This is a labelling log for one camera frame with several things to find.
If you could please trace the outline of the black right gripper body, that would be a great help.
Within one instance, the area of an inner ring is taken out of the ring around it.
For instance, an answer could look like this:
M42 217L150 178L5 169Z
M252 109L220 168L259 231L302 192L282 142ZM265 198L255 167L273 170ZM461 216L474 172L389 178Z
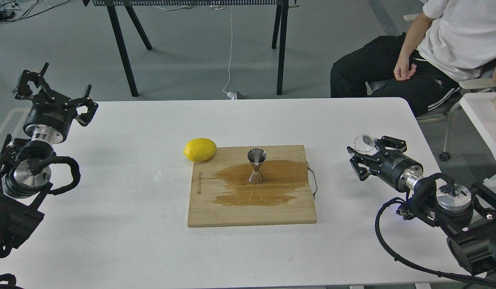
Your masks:
M409 192L423 178L423 166L399 151L378 152L374 157L375 175L398 192Z

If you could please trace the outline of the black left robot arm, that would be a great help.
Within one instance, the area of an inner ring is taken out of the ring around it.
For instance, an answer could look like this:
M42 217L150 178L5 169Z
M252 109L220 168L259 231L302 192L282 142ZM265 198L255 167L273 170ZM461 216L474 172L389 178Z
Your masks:
M23 126L27 139L6 136L0 150L0 258L18 249L44 219L39 211L48 195L74 189L81 173L77 161L58 156L53 145L66 141L72 121L88 126L99 105L90 97L70 98L50 88L40 72L24 70L13 90L17 100L32 108Z

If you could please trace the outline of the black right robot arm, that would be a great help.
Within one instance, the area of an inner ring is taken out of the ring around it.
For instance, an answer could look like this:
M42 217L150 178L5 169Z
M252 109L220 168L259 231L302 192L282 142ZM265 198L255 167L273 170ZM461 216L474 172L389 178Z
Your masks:
M496 193L483 183L466 188L447 174L423 175L423 166L405 155L406 141L389 136L374 139L361 134L368 148L347 147L351 166L360 181L374 175L406 194L384 203L375 218L375 233L382 248L394 260L413 269L455 281L496 288L496 281L479 277L496 273ZM380 231L380 218L390 205L398 204L396 213L404 220L418 218L439 227L447 236L447 245L467 275L434 271L421 267L394 251Z

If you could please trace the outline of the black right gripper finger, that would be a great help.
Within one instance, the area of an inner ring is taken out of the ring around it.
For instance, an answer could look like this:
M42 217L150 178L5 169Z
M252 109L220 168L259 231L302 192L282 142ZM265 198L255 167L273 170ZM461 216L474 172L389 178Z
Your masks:
M378 156L404 155L407 150L407 143L402 139L390 136L382 136L375 140L375 147Z
M366 180L370 175L377 175L377 159L372 155L362 154L348 146L351 166L360 181Z

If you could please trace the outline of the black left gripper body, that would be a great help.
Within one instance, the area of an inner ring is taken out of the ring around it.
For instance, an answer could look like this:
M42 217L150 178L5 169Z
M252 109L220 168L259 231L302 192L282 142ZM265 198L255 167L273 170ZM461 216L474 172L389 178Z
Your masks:
M62 94L55 96L36 95L23 126L24 132L32 137L37 126L50 127L54 131L55 143L66 141L72 121L77 116L75 107L64 105L68 103L69 98Z

